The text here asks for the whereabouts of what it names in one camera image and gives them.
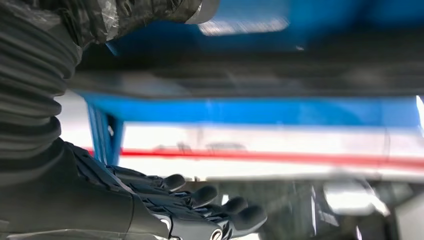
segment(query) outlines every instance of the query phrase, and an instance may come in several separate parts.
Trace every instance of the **black plastic covering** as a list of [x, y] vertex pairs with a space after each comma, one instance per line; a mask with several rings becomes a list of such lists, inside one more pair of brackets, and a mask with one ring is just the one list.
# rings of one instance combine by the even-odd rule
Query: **black plastic covering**
[[[185, 23], [199, 9], [202, 0], [4, 0], [10, 10], [45, 10], [56, 13], [71, 33], [74, 42], [85, 48], [90, 43], [105, 43], [145, 27], [155, 20]], [[60, 21], [46, 18], [43, 25]]]

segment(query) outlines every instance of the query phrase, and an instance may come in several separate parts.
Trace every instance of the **red stripe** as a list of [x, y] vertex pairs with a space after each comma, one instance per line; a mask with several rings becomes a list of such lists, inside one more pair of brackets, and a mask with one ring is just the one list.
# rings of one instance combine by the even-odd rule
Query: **red stripe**
[[424, 157], [399, 157], [399, 156], [372, 156], [360, 154], [320, 154], [320, 153], [274, 153], [274, 152], [231, 152], [231, 151], [208, 151], [191, 150], [180, 151], [173, 149], [164, 150], [140, 150], [122, 149], [122, 157], [139, 158], [184, 158], [194, 160], [218, 160], [218, 161], [243, 161], [243, 162], [269, 162], [269, 163], [293, 163], [293, 164], [331, 164], [337, 166], [372, 167], [372, 168], [401, 168], [424, 170]]

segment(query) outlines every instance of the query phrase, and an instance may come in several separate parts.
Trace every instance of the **robotic hand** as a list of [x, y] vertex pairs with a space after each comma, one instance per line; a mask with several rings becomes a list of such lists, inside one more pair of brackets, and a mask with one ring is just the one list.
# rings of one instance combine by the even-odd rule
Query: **robotic hand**
[[185, 183], [180, 175], [160, 178], [106, 167], [59, 138], [54, 116], [61, 106], [54, 97], [67, 89], [80, 50], [154, 20], [196, 23], [213, 1], [0, 1], [0, 229], [5, 238], [228, 240], [266, 221], [262, 208], [248, 207], [242, 198], [213, 205], [213, 187], [178, 192]]
[[186, 183], [179, 174], [161, 178], [123, 167], [108, 169], [142, 198], [152, 214], [166, 224], [172, 238], [229, 240], [255, 232], [267, 220], [261, 207], [248, 206], [242, 197], [223, 206], [211, 204], [218, 195], [213, 186], [178, 192]]

